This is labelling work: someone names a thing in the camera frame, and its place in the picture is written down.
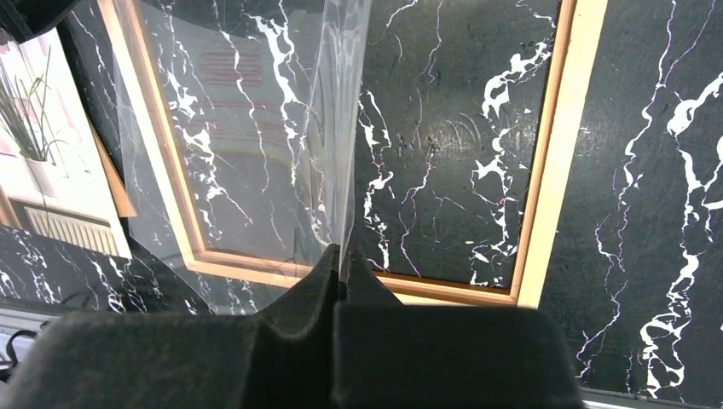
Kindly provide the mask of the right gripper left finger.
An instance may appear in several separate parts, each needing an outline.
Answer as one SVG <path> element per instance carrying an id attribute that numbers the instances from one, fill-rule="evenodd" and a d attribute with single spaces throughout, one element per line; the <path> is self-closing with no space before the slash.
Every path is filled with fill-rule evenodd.
<path id="1" fill-rule="evenodd" d="M 74 313 L 54 320 L 4 408 L 326 408 L 339 247 L 252 315 Z"/>

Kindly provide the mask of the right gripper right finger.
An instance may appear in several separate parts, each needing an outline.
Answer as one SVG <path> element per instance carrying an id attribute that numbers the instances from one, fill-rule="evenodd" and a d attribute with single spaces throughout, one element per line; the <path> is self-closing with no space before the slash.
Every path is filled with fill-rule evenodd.
<path id="1" fill-rule="evenodd" d="M 406 305 L 349 249 L 334 308 L 336 408 L 581 408 L 558 326 L 518 307 Z"/>

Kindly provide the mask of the transparent plastic sheet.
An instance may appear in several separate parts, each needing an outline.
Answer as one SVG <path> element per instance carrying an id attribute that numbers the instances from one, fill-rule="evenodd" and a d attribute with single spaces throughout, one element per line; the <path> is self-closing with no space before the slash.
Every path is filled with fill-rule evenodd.
<path id="1" fill-rule="evenodd" d="M 101 1 L 119 119 L 174 238 L 156 257 L 216 314 L 253 314 L 354 223 L 369 1 Z"/>

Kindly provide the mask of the plant photo print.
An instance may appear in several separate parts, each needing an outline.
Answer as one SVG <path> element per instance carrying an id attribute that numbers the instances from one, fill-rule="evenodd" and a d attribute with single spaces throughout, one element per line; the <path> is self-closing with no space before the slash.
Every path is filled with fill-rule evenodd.
<path id="1" fill-rule="evenodd" d="M 5 225 L 129 258 L 95 131 L 56 30 L 1 46 Z"/>

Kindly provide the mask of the wooden picture frame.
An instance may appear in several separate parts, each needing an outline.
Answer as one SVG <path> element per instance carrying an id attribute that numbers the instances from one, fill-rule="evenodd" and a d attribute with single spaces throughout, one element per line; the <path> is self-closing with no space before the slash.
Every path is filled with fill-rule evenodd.
<path id="1" fill-rule="evenodd" d="M 174 141 L 149 62 L 136 5 L 132 1 L 120 5 L 101 1 L 98 6 L 136 111 L 184 264 L 201 273 L 220 277 L 281 287 L 296 284 L 308 272 L 307 267 L 214 253 L 203 247 L 196 217 L 179 209 L 188 187 L 185 181 L 172 180 L 180 170 L 180 162 L 171 154 Z M 402 302 L 538 306 L 606 9 L 605 1 L 564 1 L 561 4 L 510 289 L 495 291 L 488 287 L 381 274 L 381 282 Z"/>

